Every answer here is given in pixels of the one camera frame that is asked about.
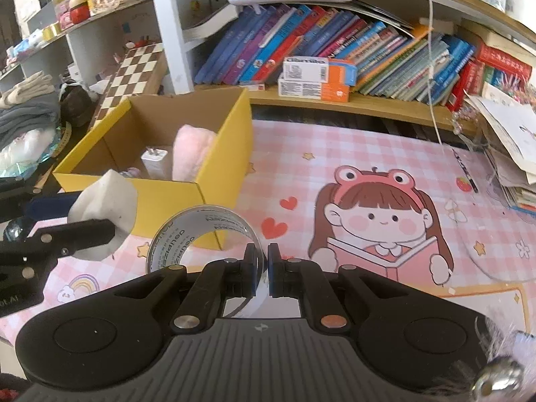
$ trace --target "frog headband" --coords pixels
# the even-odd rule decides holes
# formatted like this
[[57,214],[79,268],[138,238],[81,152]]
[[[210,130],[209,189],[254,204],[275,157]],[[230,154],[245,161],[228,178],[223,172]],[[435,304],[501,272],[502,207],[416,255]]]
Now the frog headband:
[[339,166],[335,170],[335,180],[340,184],[335,193],[334,203],[339,205],[346,192],[357,184],[361,183],[384,183],[394,188],[398,188],[408,195],[419,209],[424,208],[424,204],[417,195],[414,186],[415,180],[411,175],[400,169],[391,169],[388,176],[370,174],[364,175],[360,170],[352,166]]

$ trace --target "rainbow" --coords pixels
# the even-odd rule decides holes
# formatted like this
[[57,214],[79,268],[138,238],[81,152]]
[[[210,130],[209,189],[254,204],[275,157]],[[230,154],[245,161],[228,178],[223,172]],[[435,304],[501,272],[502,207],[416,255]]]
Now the rainbow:
[[87,296],[98,291],[98,281],[93,275],[82,273],[69,283],[77,297]]

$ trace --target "pink plush item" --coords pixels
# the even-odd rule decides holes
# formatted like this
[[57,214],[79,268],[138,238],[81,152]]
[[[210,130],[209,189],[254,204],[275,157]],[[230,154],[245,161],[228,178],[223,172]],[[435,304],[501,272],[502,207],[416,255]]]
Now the pink plush item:
[[183,125],[173,143],[173,181],[193,182],[205,161],[216,133],[206,128]]

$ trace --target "gray cloth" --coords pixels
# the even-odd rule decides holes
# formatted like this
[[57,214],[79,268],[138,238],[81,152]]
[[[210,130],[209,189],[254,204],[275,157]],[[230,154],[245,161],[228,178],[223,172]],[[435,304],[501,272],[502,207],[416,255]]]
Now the gray cloth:
[[48,128],[60,121],[60,101],[58,94],[48,93],[22,104],[15,104],[0,111],[0,150],[15,138],[36,128]]

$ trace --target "silver metal ball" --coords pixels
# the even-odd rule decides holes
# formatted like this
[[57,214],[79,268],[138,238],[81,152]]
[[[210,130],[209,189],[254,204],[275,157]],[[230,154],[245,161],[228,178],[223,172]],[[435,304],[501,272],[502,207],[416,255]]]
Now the silver metal ball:
[[525,368],[509,356],[491,360],[476,376],[472,402],[500,402],[515,395],[523,384]]

